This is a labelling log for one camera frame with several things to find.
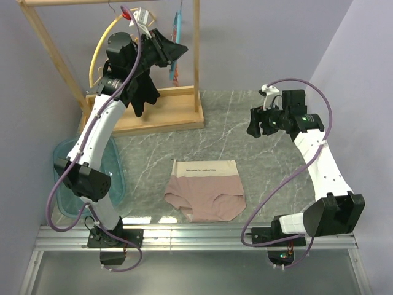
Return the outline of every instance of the folded garment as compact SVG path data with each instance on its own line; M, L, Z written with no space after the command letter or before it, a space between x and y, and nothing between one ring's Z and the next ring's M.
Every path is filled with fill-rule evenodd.
M175 160L164 198L190 222L231 221L246 207L234 160Z

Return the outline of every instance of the wooden rack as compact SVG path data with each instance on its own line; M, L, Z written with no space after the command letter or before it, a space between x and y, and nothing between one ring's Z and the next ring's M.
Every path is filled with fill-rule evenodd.
M91 114L95 95L84 96L79 84L66 66L66 63L34 7L97 4L107 3L107 0L17 0L17 2L41 40L42 45L48 52L56 69L79 103L82 110L81 126L84 128ZM111 2L124 2L124 0L111 0ZM134 110L130 105L122 118L117 122L112 134L113 136L169 132L204 127L204 117L199 92L199 19L200 0L193 0L194 85L158 89L161 97L157 100L155 105L145 105L146 110L140 118L135 116Z

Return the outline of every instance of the gray marble surface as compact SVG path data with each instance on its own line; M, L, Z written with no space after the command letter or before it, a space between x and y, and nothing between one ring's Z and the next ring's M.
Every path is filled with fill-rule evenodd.
M123 165L126 195L117 206L126 223L187 223L164 201L173 159L178 161L236 160L247 208L232 222L245 222L254 208L304 161L289 135L278 132L255 139L246 133L250 108L260 106L254 91L201 92L204 129L116 138ZM275 215L304 211L314 200L307 172L284 186L261 210L255 222ZM71 220L57 207L58 225Z

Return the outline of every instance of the teal basket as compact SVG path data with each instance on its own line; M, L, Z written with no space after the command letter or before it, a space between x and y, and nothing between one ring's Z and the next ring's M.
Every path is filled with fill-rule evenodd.
M53 152L53 162L59 158L67 158L70 150L75 146L79 138L72 138L60 143ZM111 187L109 189L109 197L111 198L113 206L117 206L125 195L125 181L122 165L120 163L119 152L113 138L109 138L106 144L103 158L101 160L100 172L103 172L111 177ZM59 176L55 170L55 182L58 181ZM56 191L57 206L60 212L70 218L75 218L79 214L79 210L83 206L83 201L72 193L63 183L60 184ZM88 209L84 209L82 217L89 216Z

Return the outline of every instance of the gray wall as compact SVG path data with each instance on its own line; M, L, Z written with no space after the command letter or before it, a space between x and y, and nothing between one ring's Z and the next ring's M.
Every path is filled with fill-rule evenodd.
M313 78L333 108L330 148L348 184L366 199L355 235L375 294L392 294L391 156L393 2L355 0ZM327 118L310 91L312 110Z
M287 76L311 78L352 0L201 0L200 87L257 89ZM137 2L157 16L170 37L180 0ZM193 84L192 0L184 0L182 43L190 51L179 61L181 85ZM113 4L119 13L119 5ZM114 19L106 4L38 9L80 83L88 89L91 56ZM121 21L115 30L128 29ZM100 55L100 64L105 60ZM157 87L171 87L168 69L154 69Z
M15 1L0 3L0 290L17 294L79 107Z

